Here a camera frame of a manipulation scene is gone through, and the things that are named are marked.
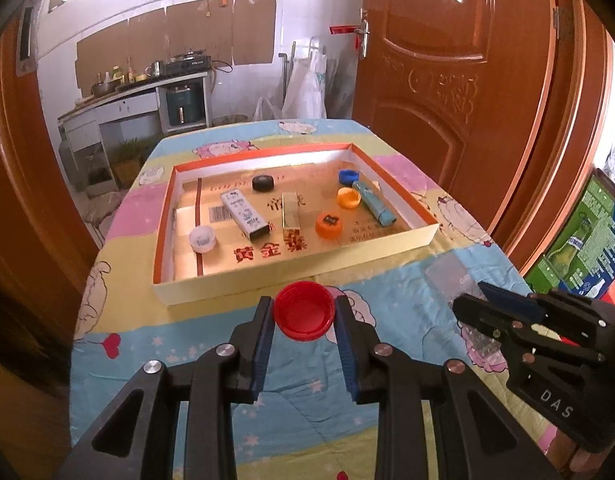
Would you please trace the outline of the white bottle cap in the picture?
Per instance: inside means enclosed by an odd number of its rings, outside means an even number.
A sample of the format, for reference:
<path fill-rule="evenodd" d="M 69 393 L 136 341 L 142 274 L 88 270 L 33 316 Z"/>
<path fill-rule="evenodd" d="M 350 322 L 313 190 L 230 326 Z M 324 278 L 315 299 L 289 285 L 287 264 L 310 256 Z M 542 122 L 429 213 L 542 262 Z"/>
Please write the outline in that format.
<path fill-rule="evenodd" d="M 196 254 L 211 252 L 216 247 L 216 231 L 205 224 L 195 226 L 188 234 L 188 243 Z"/>

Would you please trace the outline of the shallow orange-rimmed cardboard tray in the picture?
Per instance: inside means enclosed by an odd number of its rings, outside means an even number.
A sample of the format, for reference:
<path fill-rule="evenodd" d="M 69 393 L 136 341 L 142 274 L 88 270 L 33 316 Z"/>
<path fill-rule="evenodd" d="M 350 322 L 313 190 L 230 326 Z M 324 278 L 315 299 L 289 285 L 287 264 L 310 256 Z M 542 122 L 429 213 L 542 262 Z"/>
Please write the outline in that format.
<path fill-rule="evenodd" d="M 312 278 L 431 243 L 439 223 L 353 143 L 175 166 L 152 285 L 167 306 Z"/>

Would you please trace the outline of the black round cap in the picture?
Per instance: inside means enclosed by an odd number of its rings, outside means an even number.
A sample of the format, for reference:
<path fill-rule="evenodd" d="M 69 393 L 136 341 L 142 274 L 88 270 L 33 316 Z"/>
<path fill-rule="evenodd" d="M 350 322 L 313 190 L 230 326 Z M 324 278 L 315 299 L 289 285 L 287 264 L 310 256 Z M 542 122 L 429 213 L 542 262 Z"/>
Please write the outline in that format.
<path fill-rule="evenodd" d="M 275 188 L 275 180 L 269 174 L 257 174 L 251 179 L 251 188 L 259 193 L 271 192 Z"/>

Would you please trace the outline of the red bottle cap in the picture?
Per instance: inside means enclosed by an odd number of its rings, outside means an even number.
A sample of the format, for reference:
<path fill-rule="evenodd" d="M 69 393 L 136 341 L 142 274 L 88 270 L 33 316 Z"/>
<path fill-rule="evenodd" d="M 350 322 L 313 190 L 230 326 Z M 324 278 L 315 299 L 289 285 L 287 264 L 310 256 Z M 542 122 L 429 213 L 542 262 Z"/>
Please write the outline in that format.
<path fill-rule="evenodd" d="M 276 296 L 273 318 L 288 338 L 295 341 L 316 340 L 332 326 L 335 301 L 321 284 L 295 282 L 284 287 Z"/>

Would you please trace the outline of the white plastic sacks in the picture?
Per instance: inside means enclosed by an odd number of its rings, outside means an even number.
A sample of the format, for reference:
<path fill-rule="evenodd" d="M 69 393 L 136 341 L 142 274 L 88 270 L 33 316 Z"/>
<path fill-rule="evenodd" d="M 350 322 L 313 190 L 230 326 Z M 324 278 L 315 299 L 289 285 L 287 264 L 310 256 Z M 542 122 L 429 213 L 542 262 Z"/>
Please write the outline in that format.
<path fill-rule="evenodd" d="M 357 72 L 354 41 L 313 36 L 288 56 L 280 104 L 261 96 L 253 122 L 268 119 L 350 119 Z"/>

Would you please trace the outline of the cardboard wall sheets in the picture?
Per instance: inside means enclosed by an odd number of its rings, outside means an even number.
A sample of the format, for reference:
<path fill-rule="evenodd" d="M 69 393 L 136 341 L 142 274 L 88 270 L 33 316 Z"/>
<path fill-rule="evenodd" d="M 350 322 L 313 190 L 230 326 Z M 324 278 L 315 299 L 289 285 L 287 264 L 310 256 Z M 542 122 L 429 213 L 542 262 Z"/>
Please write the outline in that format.
<path fill-rule="evenodd" d="M 76 84 L 83 96 L 118 66 L 142 72 L 189 51 L 233 65 L 274 58 L 276 0 L 195 0 L 108 26 L 76 44 Z"/>

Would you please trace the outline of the clear patterned plastic tube box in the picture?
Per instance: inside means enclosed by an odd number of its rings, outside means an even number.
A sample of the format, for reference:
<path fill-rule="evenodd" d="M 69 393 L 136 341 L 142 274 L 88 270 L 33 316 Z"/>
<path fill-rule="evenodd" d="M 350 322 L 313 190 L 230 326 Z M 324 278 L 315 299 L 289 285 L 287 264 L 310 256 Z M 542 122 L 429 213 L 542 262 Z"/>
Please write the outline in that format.
<path fill-rule="evenodd" d="M 444 254 L 428 266 L 426 275 L 454 312 L 460 336 L 472 363 L 486 372 L 500 372 L 506 367 L 501 343 L 478 330 L 478 308 L 484 306 L 484 295 L 464 264 L 454 252 Z"/>

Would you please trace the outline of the brown wooden door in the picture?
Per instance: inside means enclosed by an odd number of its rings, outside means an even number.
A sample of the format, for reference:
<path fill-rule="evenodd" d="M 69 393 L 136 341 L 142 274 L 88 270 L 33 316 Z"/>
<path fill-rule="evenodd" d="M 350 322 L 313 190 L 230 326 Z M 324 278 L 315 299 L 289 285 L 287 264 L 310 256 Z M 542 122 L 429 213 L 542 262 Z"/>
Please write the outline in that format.
<path fill-rule="evenodd" d="M 554 70 L 555 0 L 363 0 L 353 117 L 493 231 Z"/>

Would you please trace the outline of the orange cap with black label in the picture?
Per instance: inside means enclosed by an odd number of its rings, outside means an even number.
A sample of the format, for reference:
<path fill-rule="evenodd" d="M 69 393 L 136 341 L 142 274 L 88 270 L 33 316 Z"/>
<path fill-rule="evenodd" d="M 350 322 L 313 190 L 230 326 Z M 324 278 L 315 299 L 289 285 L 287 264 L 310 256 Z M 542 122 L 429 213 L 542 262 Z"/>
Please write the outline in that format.
<path fill-rule="evenodd" d="M 324 240 L 336 240 L 343 230 L 343 221 L 338 214 L 323 212 L 315 222 L 316 234 Z"/>

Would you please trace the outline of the white kitchen counter cabinet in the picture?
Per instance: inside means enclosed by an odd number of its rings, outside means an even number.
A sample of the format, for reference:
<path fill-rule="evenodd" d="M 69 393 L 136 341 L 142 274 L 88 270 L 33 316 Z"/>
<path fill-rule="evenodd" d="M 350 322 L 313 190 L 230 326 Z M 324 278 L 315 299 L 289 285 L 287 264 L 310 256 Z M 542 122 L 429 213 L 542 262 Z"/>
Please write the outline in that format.
<path fill-rule="evenodd" d="M 115 190 L 120 181 L 110 157 L 126 142 L 147 141 L 212 126 L 209 72 L 162 77 L 114 92 L 59 116 L 59 155 L 68 182 L 83 191 L 92 185 Z M 196 84 L 201 97 L 200 122 L 171 126 L 166 103 L 170 87 Z"/>

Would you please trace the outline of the teal rectangular box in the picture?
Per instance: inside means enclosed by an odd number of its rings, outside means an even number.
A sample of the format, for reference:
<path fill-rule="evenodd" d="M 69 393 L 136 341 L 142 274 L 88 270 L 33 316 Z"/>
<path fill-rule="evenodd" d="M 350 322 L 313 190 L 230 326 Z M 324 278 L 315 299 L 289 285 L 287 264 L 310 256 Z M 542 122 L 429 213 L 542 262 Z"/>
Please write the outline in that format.
<path fill-rule="evenodd" d="M 362 203 L 367 207 L 373 215 L 373 218 L 375 218 L 381 226 L 384 228 L 393 226 L 396 222 L 395 214 L 393 214 L 385 202 L 381 200 L 380 196 L 373 190 L 372 186 L 361 180 L 357 180 L 352 184 L 352 188 L 354 188 L 355 191 L 361 195 Z"/>

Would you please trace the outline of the plain orange bottle cap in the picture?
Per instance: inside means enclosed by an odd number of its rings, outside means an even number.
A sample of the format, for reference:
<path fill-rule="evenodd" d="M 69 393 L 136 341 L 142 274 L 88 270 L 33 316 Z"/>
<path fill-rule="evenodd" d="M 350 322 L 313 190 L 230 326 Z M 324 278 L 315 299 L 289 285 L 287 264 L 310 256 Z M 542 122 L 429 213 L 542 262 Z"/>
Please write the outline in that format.
<path fill-rule="evenodd" d="M 362 196 L 355 188 L 344 186 L 337 191 L 336 202 L 343 209 L 354 209 L 362 202 Z"/>

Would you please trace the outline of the white cartoon printed box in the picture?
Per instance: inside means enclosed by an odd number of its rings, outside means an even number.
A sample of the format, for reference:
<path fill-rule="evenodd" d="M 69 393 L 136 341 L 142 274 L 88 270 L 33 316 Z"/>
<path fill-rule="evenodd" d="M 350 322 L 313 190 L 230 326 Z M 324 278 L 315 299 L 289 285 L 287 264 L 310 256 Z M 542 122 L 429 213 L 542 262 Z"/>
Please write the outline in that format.
<path fill-rule="evenodd" d="M 256 211 L 239 190 L 231 190 L 221 194 L 222 204 L 249 240 L 256 240 L 268 235 L 270 225 Z"/>

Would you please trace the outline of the blue bottle cap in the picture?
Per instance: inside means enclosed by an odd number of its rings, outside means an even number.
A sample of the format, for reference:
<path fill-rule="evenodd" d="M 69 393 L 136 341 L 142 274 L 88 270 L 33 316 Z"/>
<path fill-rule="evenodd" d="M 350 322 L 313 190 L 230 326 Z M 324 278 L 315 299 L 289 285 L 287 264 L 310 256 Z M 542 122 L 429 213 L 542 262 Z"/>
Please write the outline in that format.
<path fill-rule="evenodd" d="M 338 180 L 342 186 L 350 188 L 354 182 L 359 180 L 359 172 L 352 169 L 342 169 L 338 172 Z"/>

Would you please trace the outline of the gold rectangular box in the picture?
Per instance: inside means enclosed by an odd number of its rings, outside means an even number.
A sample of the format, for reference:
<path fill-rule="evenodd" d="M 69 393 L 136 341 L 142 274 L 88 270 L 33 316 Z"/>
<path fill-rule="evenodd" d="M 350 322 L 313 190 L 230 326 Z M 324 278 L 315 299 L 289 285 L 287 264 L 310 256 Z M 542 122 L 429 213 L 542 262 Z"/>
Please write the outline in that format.
<path fill-rule="evenodd" d="M 300 231 L 300 205 L 297 192 L 283 192 L 283 218 L 282 226 L 284 231 Z"/>

